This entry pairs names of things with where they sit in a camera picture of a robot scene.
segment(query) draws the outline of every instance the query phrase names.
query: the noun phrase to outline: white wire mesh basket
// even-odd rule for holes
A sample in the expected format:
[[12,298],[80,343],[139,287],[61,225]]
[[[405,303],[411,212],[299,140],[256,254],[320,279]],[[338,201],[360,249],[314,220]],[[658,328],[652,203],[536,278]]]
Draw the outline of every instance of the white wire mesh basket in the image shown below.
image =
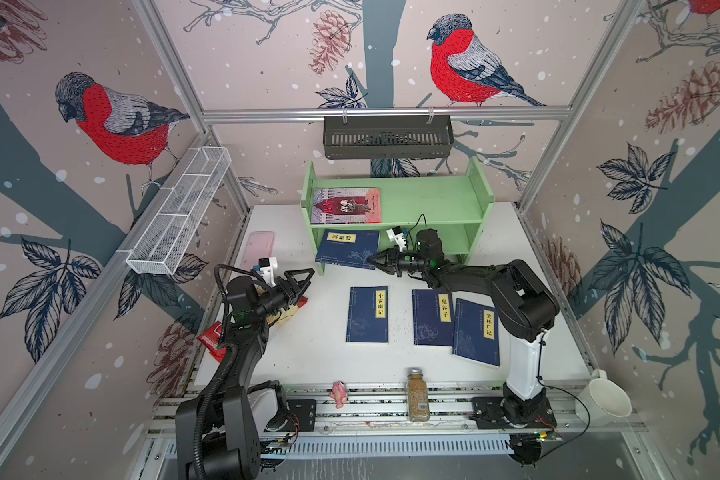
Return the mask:
[[231,163],[223,147],[201,147],[126,262],[137,274],[173,275]]

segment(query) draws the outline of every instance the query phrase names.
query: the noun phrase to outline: white mug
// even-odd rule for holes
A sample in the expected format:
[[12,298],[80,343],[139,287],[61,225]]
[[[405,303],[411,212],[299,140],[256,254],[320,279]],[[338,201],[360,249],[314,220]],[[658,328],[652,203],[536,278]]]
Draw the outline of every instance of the white mug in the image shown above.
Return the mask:
[[[621,387],[608,379],[604,370],[592,372],[592,379],[579,395],[579,400],[590,412],[591,427],[602,427],[632,413],[630,397]],[[576,402],[576,416],[586,423],[586,410],[581,403]]]

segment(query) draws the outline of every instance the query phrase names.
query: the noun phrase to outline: mug handle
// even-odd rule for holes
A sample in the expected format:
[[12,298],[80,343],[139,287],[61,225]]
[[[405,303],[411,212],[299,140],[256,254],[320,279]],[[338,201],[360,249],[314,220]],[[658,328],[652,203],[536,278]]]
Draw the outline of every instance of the mug handle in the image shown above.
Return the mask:
[[594,380],[594,379],[607,380],[607,379],[608,379],[608,374],[605,373],[605,370],[595,369],[595,370],[592,371],[591,379],[593,379],[593,380]]

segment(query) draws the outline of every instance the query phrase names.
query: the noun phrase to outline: white tabletop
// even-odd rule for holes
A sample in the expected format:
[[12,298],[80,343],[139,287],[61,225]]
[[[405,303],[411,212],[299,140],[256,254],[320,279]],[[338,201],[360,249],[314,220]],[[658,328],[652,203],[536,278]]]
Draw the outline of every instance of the white tabletop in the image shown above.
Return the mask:
[[[309,246],[307,226],[297,205],[254,206],[242,239],[247,245],[251,232],[275,232],[272,254],[277,257],[278,273],[315,267]],[[242,252],[236,266],[240,264]],[[497,203],[478,239],[471,265],[506,264],[525,260],[542,279],[544,274],[530,247],[510,203]],[[346,327],[349,289],[352,286],[388,286],[389,343],[347,343]],[[325,275],[315,274],[305,296],[307,304],[285,325],[270,329],[269,344],[253,371],[251,384],[278,379],[284,384],[403,382],[410,367],[424,370],[428,382],[503,381],[509,373],[509,335],[499,328],[501,367],[484,366],[451,354],[451,347],[415,346],[411,290],[426,284],[407,278],[326,264]],[[455,293],[492,306],[487,296]],[[541,367],[547,381],[589,379],[584,360],[568,330],[562,314],[547,334]],[[196,386],[211,379],[218,362],[206,352],[195,378]]]

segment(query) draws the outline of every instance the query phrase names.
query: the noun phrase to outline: gray floor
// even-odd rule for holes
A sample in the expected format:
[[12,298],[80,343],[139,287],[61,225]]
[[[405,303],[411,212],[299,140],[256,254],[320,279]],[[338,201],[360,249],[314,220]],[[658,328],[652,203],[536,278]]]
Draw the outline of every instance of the gray floor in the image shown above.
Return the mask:
[[[545,444],[548,448],[557,442]],[[168,462],[160,480],[174,480],[176,464]],[[541,460],[536,468],[522,468],[508,456],[437,456],[398,458],[345,458],[343,460],[286,460],[275,471],[265,470],[265,480],[442,480],[452,478],[517,478],[557,480],[638,480],[640,474],[619,433],[587,433],[576,442]]]

